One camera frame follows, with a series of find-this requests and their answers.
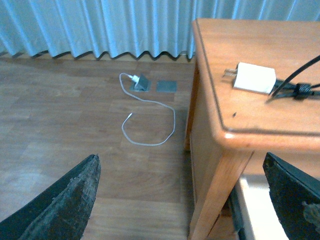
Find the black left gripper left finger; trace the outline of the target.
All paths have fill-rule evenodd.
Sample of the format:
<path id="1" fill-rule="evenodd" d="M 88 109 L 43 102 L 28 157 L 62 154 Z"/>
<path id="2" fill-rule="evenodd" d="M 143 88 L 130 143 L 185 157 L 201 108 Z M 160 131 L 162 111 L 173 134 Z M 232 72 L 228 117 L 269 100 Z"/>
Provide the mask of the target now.
<path id="1" fill-rule="evenodd" d="M 92 154 L 0 223 L 2 240 L 79 240 L 96 200 L 101 163 Z"/>

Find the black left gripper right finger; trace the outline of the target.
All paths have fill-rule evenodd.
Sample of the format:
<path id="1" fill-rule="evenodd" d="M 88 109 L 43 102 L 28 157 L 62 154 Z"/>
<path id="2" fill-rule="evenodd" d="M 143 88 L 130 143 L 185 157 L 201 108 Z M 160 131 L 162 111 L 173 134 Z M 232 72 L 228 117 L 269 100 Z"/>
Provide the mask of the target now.
<path id="1" fill-rule="evenodd" d="M 267 152 L 263 170 L 278 220 L 290 240 L 320 238 L 320 181 Z"/>

